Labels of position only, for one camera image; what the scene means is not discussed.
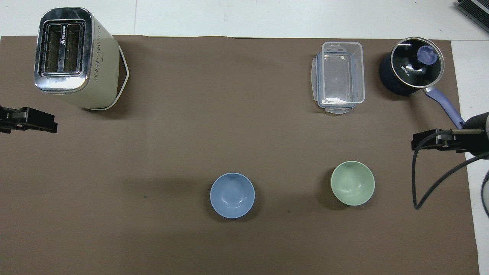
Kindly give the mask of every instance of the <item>blue bowl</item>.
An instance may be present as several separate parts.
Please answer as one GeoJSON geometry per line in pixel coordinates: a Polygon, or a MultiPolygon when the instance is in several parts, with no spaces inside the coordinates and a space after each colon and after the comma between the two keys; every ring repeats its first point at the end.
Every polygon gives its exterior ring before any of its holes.
{"type": "Polygon", "coordinates": [[[239,173],[220,176],[211,187],[211,204],[224,218],[236,219],[250,211],[255,202],[251,181],[239,173]]]}

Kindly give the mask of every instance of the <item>white table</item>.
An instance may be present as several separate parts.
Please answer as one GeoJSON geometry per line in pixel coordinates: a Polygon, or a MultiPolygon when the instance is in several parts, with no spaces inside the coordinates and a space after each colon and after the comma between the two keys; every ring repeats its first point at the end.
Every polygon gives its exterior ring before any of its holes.
{"type": "MultiPolygon", "coordinates": [[[[37,35],[47,10],[82,6],[112,34],[452,40],[461,113],[468,119],[489,111],[489,33],[455,4],[455,0],[0,0],[0,35],[37,35]]],[[[489,218],[480,198],[487,170],[487,160],[468,167],[482,275],[489,275],[489,218]]]]}

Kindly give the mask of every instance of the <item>metal rim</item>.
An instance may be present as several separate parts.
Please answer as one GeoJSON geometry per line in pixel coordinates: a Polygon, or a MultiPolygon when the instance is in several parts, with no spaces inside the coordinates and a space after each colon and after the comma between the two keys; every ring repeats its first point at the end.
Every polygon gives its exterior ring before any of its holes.
{"type": "Polygon", "coordinates": [[[440,80],[440,78],[442,77],[443,72],[445,70],[445,59],[443,58],[442,51],[440,50],[440,48],[438,48],[438,46],[436,46],[433,42],[429,41],[428,39],[424,39],[424,38],[421,38],[421,37],[408,37],[408,38],[405,38],[405,39],[397,42],[396,46],[391,51],[391,60],[390,60],[390,63],[391,63],[391,70],[394,73],[394,75],[397,77],[397,79],[399,79],[401,82],[403,82],[405,85],[407,85],[409,87],[418,88],[418,89],[423,89],[423,88],[427,88],[427,87],[430,87],[430,86],[435,85],[440,80]],[[423,41],[423,42],[427,43],[428,45],[432,46],[436,50],[436,52],[438,53],[438,58],[440,59],[440,63],[441,63],[442,69],[440,70],[440,74],[438,75],[438,77],[434,81],[432,81],[430,84],[428,84],[428,85],[424,85],[424,86],[414,86],[414,85],[411,85],[411,84],[405,82],[404,80],[402,80],[399,77],[399,75],[396,73],[396,71],[394,70],[394,64],[392,63],[393,58],[394,58],[394,51],[396,50],[396,48],[398,47],[399,44],[401,44],[402,42],[408,41],[408,40],[419,40],[419,41],[423,41]]]}

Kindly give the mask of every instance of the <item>toaster slot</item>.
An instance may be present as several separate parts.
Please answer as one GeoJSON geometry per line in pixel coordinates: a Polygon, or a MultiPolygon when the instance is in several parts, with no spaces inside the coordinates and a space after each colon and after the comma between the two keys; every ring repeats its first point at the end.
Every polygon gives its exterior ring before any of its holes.
{"type": "Polygon", "coordinates": [[[60,53],[60,39],[63,27],[49,25],[47,28],[46,50],[44,57],[44,72],[57,72],[60,53]]]}
{"type": "Polygon", "coordinates": [[[65,60],[63,72],[78,72],[81,59],[81,34],[80,24],[69,24],[66,30],[65,60]]]}

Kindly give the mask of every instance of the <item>saucepan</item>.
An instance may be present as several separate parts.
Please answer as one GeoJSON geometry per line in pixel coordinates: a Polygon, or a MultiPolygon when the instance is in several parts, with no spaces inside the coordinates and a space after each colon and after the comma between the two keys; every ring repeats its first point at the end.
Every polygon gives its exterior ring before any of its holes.
{"type": "Polygon", "coordinates": [[[399,41],[390,54],[382,60],[380,79],[391,92],[409,95],[418,90],[437,101],[455,127],[461,129],[464,120],[450,100],[434,85],[441,79],[445,61],[440,49],[421,37],[409,37],[399,41]]]}

